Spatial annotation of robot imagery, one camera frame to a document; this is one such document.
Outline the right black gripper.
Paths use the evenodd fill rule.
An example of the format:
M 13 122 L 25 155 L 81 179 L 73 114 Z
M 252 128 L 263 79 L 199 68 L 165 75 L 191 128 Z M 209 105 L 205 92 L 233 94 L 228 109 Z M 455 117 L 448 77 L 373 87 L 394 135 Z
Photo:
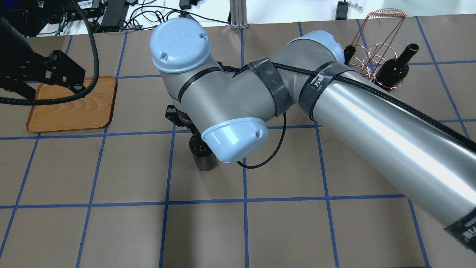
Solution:
M 192 132 L 197 139 L 201 140 L 201 133 L 192 122 L 190 117 L 185 113 L 177 109 L 174 105 L 168 105 L 165 111 L 165 118 L 175 124 L 177 127 L 185 127 Z

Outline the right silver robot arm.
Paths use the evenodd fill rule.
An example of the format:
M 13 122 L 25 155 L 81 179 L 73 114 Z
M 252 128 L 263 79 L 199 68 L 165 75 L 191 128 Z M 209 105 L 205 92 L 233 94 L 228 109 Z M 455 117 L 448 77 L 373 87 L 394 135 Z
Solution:
M 160 24 L 149 45 L 179 120 L 219 161 L 250 155 L 268 137 L 266 122 L 298 105 L 475 251 L 475 143 L 355 73 L 328 32 L 293 39 L 233 78 L 194 20 Z

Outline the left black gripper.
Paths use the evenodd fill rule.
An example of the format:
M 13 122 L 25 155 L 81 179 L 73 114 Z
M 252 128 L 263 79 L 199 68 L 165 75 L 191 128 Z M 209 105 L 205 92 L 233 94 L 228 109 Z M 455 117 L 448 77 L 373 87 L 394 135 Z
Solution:
M 0 87 L 22 97 L 34 97 L 36 90 L 24 82 L 32 77 L 49 85 L 85 90 L 85 70 L 67 54 L 54 50 L 49 56 L 35 53 L 26 38 L 5 17 L 0 19 Z

